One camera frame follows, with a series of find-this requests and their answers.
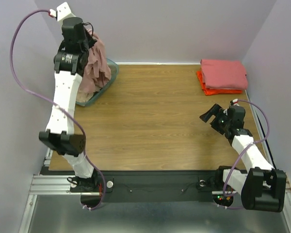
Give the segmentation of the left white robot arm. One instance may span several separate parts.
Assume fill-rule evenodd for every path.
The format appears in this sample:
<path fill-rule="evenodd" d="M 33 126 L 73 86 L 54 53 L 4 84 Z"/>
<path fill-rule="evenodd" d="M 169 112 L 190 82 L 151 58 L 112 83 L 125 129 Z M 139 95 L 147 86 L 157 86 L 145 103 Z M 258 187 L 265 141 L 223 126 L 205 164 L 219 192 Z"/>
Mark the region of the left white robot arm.
<path fill-rule="evenodd" d="M 72 188 L 92 192 L 98 187 L 97 170 L 86 158 L 86 136 L 74 132 L 73 118 L 89 50 L 95 44 L 85 25 L 79 17 L 69 17 L 62 22 L 64 39 L 53 59 L 55 104 L 46 130 L 39 132 L 39 140 L 72 166 L 75 176 L 67 179 Z"/>

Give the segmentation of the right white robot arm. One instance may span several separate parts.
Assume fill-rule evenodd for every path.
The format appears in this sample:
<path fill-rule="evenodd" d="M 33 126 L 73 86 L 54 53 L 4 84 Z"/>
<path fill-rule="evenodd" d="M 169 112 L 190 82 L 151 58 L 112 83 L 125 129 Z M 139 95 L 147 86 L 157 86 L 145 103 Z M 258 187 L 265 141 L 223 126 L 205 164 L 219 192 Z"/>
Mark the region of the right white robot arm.
<path fill-rule="evenodd" d="M 257 148 L 258 141 L 244 127 L 246 110 L 239 105 L 239 100 L 230 102 L 227 109 L 214 104 L 206 113 L 200 116 L 203 122 L 224 135 L 231 147 L 238 153 L 237 162 L 242 161 L 246 173 L 233 166 L 220 166 L 214 177 L 214 183 L 220 187 L 223 194 L 217 198 L 217 203 L 231 198 L 230 187 L 241 196 L 242 206 L 246 210 L 257 210 L 280 213 L 284 207 L 287 176 L 284 171 L 275 169 Z"/>

